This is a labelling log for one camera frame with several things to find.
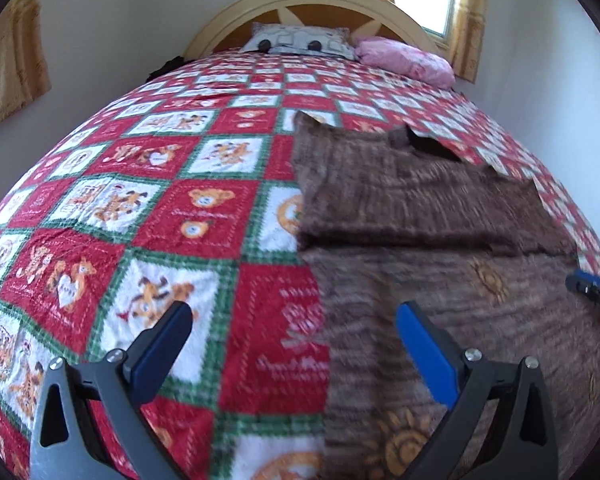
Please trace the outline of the brown knit sweater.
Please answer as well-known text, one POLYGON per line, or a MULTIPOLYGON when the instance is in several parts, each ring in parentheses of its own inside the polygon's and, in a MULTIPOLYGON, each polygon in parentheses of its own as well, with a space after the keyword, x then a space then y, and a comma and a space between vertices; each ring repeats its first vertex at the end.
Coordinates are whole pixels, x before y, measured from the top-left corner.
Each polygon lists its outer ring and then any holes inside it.
MULTIPOLYGON (((414 301, 460 348, 540 363, 558 477, 600 440, 600 311, 570 292, 576 246, 531 181, 464 162, 408 127, 358 132, 294 116, 297 243, 325 312, 325 479, 404 479, 448 408, 396 330, 414 301)), ((448 479, 466 479, 498 402, 448 479)))

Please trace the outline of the yellow right curtain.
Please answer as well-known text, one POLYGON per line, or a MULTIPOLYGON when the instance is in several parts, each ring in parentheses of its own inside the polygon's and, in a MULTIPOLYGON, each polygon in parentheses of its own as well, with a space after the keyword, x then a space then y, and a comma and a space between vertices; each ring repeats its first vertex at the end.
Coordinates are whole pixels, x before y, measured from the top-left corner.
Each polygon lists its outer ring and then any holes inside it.
POLYGON ((486 0, 454 0, 448 57, 454 74, 474 84, 486 30, 486 0))

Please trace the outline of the red patchwork bedspread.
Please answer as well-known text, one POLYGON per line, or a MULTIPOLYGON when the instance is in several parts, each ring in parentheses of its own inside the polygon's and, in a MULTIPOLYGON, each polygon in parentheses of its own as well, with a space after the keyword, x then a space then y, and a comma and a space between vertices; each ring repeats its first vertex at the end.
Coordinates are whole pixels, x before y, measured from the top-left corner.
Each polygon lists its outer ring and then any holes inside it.
POLYGON ((600 273, 566 189, 458 93, 357 62, 227 51, 111 102, 0 203, 0 459, 29 474, 43 374, 129 347, 174 300, 193 330, 144 414, 192 479, 301 479, 322 449, 328 352, 296 256, 298 112, 409 125, 460 157, 530 178, 600 273))

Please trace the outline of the pink pillow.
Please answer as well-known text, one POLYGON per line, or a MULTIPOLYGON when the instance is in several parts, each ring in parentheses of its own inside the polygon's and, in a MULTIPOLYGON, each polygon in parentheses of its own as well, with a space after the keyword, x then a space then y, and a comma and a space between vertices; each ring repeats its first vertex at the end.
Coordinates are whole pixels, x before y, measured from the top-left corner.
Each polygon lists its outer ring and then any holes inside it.
POLYGON ((443 90, 451 89, 455 84, 454 70, 445 58, 400 41, 378 36, 363 38, 358 40, 355 54, 362 64, 443 90))

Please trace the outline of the cream wooden headboard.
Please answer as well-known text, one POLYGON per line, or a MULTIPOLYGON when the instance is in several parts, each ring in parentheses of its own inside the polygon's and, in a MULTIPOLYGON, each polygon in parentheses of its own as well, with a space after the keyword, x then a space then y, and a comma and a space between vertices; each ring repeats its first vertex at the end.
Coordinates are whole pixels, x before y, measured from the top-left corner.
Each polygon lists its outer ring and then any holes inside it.
POLYGON ((251 25, 344 27, 352 40, 383 36, 440 55, 432 37, 389 0, 236 0, 198 32, 183 54, 187 61, 243 46, 251 25))

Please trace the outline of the grey patterned pillow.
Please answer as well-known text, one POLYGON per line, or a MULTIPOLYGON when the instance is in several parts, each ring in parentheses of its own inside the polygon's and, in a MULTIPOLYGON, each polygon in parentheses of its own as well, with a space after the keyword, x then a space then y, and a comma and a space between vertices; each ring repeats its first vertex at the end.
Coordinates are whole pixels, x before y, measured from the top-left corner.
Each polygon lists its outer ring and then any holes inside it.
POLYGON ((240 52, 314 55, 355 61, 355 50, 349 39, 347 28, 256 23, 252 26, 251 38, 240 52))

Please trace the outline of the yellow left curtain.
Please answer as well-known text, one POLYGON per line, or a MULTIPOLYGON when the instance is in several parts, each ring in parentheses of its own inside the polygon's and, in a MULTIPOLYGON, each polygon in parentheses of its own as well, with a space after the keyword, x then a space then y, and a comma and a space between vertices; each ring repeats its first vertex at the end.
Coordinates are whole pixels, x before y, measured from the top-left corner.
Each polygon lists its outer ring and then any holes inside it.
POLYGON ((9 0, 0 14, 0 123, 50 88, 41 0, 9 0))

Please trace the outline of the black cloth beside bed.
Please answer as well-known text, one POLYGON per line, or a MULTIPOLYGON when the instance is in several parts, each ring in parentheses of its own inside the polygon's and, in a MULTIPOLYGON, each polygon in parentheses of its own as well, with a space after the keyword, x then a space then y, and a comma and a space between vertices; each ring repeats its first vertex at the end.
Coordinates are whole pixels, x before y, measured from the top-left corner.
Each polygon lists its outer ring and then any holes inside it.
POLYGON ((175 58, 171 58, 169 61, 166 61, 163 66, 157 68, 156 70, 153 70, 146 78, 146 82, 155 80, 165 74, 171 73, 174 70, 177 70, 178 68, 182 67, 185 64, 185 60, 184 58, 179 55, 176 56, 175 58))

